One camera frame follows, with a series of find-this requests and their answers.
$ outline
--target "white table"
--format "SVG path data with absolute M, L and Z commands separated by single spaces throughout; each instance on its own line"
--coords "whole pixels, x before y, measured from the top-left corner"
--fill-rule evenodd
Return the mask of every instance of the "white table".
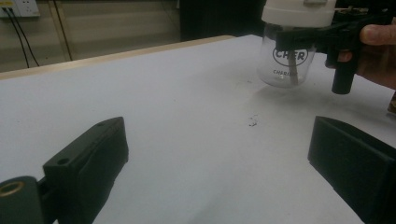
M 315 116 L 396 147 L 393 91 L 355 77 L 331 92 L 317 55 L 298 89 L 256 74 L 244 36 L 0 81 L 0 181 L 42 164 L 88 130 L 125 118 L 130 160 L 95 223 L 362 223 L 309 164 Z

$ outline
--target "black cable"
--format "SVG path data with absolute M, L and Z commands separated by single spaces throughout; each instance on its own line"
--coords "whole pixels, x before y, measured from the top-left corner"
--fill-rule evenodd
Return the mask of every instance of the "black cable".
M 27 67 L 29 68 L 30 67 L 29 66 L 29 61 L 27 60 L 27 56 L 26 56 L 26 52 L 24 50 L 24 46 L 23 46 L 23 43 L 22 43 L 20 32 L 18 32 L 17 26 L 15 25 L 14 20 L 12 20 L 11 15 L 9 15 L 8 10 L 6 8 L 3 8 L 3 11 L 7 13 L 9 19 L 11 20 L 12 26 L 14 26 L 15 32 L 17 32 L 18 38 L 20 39 L 20 42 L 21 42 L 23 55 L 25 56 L 25 61 L 26 61 Z
M 180 28 L 178 28 L 177 23 L 172 19 L 172 16 L 171 16 L 171 14 L 169 14 L 168 10 L 166 10 L 165 4 L 164 4 L 164 1 L 163 1 L 163 0 L 161 0 L 161 6 L 163 7 L 163 11 L 164 11 L 164 12 L 166 13 L 166 15 L 168 16 L 169 21 L 172 22 L 173 25 L 175 26 L 175 28 L 179 31 Z
M 12 10 L 12 8 L 10 8 L 9 11 L 11 12 L 11 14 L 12 14 L 12 16 L 14 17 L 15 21 L 17 22 L 18 27 L 20 27 L 20 30 L 21 30 L 21 32 L 22 32 L 22 34 L 23 34 L 23 37 L 24 37 L 25 40 L 26 40 L 27 47 L 29 48 L 29 51 L 30 51 L 30 53 L 32 54 L 32 57 L 33 57 L 33 59 L 35 60 L 35 64 L 37 64 L 37 66 L 40 66 L 40 65 L 38 64 L 37 60 L 35 59 L 35 55 L 34 55 L 33 52 L 32 52 L 32 48 L 30 48 L 29 40 L 27 40 L 27 37 L 26 37 L 24 31 L 22 30 L 21 25 L 20 25 L 20 23 L 18 22 L 17 17 L 16 17 L 15 14 L 14 14 L 14 10 Z

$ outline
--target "wall outlet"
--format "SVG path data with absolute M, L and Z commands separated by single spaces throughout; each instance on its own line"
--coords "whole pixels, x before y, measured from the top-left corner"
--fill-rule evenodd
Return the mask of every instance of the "wall outlet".
M 0 0 L 0 8 L 12 8 L 16 17 L 39 17 L 35 0 Z M 0 18 L 8 17 L 7 13 L 0 9 Z

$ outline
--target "white bottle cap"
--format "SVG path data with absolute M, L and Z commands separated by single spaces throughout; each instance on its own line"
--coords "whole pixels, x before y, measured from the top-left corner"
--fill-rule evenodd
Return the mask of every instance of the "white bottle cap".
M 281 26 L 324 27 L 332 24 L 336 0 L 267 0 L 262 20 Z

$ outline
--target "white wall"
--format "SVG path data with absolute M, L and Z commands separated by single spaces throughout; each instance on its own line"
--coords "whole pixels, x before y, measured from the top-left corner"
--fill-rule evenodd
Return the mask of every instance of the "white wall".
M 20 18 L 20 23 L 40 65 L 179 41 L 177 0 L 37 1 L 37 4 L 40 18 Z M 11 22 L 2 19 L 0 72 L 22 68 L 26 68 L 26 62 L 20 41 Z

